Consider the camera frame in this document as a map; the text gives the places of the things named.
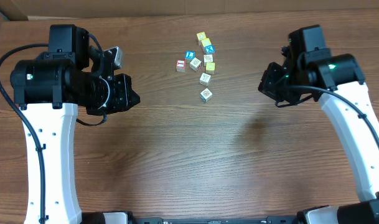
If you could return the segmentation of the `white block blue side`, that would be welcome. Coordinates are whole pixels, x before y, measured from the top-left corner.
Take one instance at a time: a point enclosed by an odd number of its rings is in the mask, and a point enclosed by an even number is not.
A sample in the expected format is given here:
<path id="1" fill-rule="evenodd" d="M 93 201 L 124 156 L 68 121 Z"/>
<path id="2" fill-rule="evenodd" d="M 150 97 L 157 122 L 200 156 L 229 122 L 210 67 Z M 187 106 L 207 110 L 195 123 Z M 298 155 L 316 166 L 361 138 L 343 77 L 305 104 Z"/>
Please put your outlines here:
<path id="1" fill-rule="evenodd" d="M 208 88 L 200 92 L 200 97 L 205 103 L 208 102 L 212 98 L 212 96 L 213 93 Z"/>

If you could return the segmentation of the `red I block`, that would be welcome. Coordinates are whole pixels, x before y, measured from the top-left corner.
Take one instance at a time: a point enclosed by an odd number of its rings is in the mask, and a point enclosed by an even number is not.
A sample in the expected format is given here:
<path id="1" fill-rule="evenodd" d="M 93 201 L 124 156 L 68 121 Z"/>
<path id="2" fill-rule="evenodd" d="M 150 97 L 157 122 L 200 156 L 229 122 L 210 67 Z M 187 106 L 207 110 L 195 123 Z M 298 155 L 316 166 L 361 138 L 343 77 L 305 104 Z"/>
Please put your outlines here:
<path id="1" fill-rule="evenodd" d="M 177 72 L 185 72 L 186 61 L 185 60 L 177 60 L 175 68 L 176 68 Z"/>

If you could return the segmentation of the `blue X block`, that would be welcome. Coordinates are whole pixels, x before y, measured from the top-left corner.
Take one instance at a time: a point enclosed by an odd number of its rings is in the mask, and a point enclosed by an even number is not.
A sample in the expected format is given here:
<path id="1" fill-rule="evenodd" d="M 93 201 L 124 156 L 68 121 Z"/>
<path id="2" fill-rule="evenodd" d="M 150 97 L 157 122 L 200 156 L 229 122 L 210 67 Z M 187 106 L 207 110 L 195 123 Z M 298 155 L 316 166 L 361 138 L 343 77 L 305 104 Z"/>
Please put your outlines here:
<path id="1" fill-rule="evenodd" d="M 215 53 L 215 47 L 213 45 L 208 45 L 204 47 L 204 53 L 205 54 L 214 54 Z"/>

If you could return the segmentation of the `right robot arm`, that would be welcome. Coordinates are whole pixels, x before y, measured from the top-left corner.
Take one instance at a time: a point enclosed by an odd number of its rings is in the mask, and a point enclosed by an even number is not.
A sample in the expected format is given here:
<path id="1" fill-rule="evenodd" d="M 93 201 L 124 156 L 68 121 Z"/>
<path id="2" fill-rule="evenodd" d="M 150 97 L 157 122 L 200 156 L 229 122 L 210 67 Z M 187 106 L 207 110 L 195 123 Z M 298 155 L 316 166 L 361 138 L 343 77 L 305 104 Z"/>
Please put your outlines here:
<path id="1" fill-rule="evenodd" d="M 318 102 L 330 119 L 351 166 L 358 203 L 297 213 L 297 223 L 379 223 L 379 122 L 365 77 L 353 55 L 333 56 L 319 25 L 288 35 L 282 65 L 271 62 L 259 91 L 278 108 Z"/>

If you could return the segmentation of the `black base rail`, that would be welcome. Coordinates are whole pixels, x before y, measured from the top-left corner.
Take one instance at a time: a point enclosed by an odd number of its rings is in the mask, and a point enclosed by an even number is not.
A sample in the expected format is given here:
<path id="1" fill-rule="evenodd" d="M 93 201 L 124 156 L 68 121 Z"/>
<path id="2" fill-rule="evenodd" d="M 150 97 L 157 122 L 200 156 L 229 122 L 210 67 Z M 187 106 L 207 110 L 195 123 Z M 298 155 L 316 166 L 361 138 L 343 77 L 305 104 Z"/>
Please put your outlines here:
<path id="1" fill-rule="evenodd" d="M 264 218 L 187 218 L 168 219 L 161 217 L 140 218 L 129 211 L 85 212 L 82 223 L 127 223 L 127 224 L 298 224 L 297 216 L 268 216 Z"/>

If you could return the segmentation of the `yellow block far top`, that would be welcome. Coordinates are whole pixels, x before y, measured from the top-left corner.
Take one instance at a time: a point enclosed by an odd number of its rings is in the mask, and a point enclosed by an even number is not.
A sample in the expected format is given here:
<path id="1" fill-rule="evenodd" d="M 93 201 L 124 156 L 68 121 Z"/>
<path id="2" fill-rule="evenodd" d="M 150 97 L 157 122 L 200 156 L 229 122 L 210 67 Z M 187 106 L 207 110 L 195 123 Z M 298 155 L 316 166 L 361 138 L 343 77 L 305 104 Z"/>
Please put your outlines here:
<path id="1" fill-rule="evenodd" d="M 197 42 L 198 42 L 199 45 L 202 44 L 202 40 L 204 40 L 204 39 L 207 38 L 205 32 L 199 32 L 199 33 L 196 34 L 196 36 L 197 36 Z"/>

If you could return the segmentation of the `white block red side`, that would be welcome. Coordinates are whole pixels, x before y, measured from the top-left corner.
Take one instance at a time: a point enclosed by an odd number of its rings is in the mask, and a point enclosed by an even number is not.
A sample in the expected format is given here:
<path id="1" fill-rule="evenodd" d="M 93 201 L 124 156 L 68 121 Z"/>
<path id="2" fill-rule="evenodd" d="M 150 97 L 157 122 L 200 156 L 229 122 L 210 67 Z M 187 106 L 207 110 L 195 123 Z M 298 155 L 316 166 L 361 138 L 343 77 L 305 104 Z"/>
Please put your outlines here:
<path id="1" fill-rule="evenodd" d="M 197 59 L 196 57 L 192 59 L 190 62 L 190 68 L 195 72 L 199 71 L 202 66 L 202 61 Z"/>

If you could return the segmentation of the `yellow block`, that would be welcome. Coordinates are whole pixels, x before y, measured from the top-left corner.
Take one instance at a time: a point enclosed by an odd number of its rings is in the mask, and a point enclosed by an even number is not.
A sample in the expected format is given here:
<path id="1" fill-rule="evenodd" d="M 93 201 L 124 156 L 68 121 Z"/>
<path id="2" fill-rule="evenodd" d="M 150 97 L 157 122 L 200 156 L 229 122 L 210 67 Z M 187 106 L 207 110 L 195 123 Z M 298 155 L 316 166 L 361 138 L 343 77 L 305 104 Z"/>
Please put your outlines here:
<path id="1" fill-rule="evenodd" d="M 202 46 L 202 49 L 203 49 L 203 50 L 204 50 L 206 47 L 208 47 L 209 45 L 212 44 L 209 38 L 202 39 L 202 40 L 200 41 L 200 43 L 201 43 L 201 46 Z"/>
<path id="2" fill-rule="evenodd" d="M 199 32 L 199 33 L 196 34 L 196 36 L 197 36 L 197 42 L 198 42 L 199 45 L 202 44 L 202 40 L 204 40 L 204 39 L 207 38 L 205 32 Z"/>
<path id="3" fill-rule="evenodd" d="M 215 73 L 215 63 L 214 62 L 207 62 L 205 64 L 206 73 L 213 75 Z"/>

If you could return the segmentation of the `blue L block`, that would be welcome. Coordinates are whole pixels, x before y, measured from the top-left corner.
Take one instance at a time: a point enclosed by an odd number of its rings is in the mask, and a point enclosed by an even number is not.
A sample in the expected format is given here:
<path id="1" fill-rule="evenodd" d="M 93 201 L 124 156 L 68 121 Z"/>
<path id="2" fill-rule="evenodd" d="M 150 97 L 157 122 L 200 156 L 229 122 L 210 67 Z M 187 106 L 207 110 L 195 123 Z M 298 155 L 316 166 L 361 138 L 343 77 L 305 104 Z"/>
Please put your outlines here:
<path id="1" fill-rule="evenodd" d="M 184 58 L 187 62 L 191 62 L 195 58 L 195 52 L 187 50 Z"/>

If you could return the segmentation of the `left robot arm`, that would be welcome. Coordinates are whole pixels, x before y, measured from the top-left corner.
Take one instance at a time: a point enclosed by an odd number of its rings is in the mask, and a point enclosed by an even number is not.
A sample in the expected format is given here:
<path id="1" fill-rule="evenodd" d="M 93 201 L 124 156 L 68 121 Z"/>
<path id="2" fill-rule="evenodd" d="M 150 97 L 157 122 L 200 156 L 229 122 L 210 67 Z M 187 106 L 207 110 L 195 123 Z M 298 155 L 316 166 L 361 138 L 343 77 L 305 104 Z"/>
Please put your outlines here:
<path id="1" fill-rule="evenodd" d="M 140 102 L 131 78 L 115 75 L 118 47 L 102 50 L 85 29 L 52 25 L 46 52 L 11 73 L 14 102 L 26 121 L 29 198 L 26 223 L 81 223 L 73 139 L 78 109 L 107 117 Z"/>

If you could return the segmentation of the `yellow block lower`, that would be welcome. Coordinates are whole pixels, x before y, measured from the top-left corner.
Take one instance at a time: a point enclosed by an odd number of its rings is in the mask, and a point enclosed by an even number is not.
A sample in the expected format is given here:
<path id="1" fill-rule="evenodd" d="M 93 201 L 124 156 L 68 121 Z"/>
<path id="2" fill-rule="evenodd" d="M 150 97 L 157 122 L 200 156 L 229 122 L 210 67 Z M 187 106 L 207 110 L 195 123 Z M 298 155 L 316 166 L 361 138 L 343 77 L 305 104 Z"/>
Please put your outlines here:
<path id="1" fill-rule="evenodd" d="M 206 73 L 213 75 L 215 73 L 215 63 L 214 62 L 207 62 L 205 64 Z"/>

